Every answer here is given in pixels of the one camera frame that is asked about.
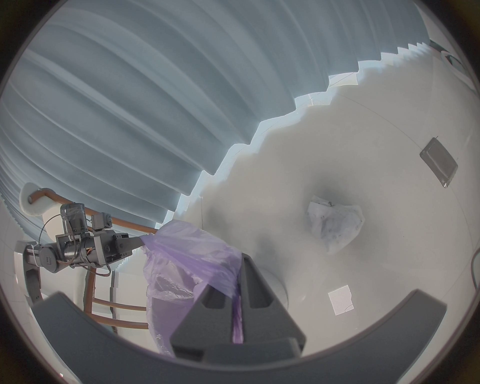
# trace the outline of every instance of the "purple plastic bag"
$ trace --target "purple plastic bag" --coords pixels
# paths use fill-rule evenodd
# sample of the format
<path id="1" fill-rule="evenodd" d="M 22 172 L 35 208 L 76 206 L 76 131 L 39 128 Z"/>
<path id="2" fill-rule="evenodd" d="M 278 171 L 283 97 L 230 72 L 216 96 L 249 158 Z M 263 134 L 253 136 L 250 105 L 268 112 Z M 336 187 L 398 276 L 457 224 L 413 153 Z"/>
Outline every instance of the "purple plastic bag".
<path id="1" fill-rule="evenodd" d="M 232 341 L 243 342 L 237 276 L 241 252 L 193 224 L 172 220 L 142 236 L 147 256 L 148 329 L 161 353 L 173 356 L 170 336 L 207 285 L 233 298 Z"/>

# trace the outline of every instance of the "crumpled white plastic bag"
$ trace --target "crumpled white plastic bag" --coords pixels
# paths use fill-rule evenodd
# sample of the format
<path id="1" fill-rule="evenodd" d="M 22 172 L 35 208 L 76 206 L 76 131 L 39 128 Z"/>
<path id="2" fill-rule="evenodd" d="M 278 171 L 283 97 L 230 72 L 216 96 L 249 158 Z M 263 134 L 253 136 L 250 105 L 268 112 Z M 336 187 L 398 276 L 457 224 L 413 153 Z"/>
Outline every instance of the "crumpled white plastic bag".
<path id="1" fill-rule="evenodd" d="M 332 204 L 314 196 L 308 205 L 312 234 L 321 239 L 328 254 L 335 254 L 347 246 L 365 222 L 358 205 Z"/>

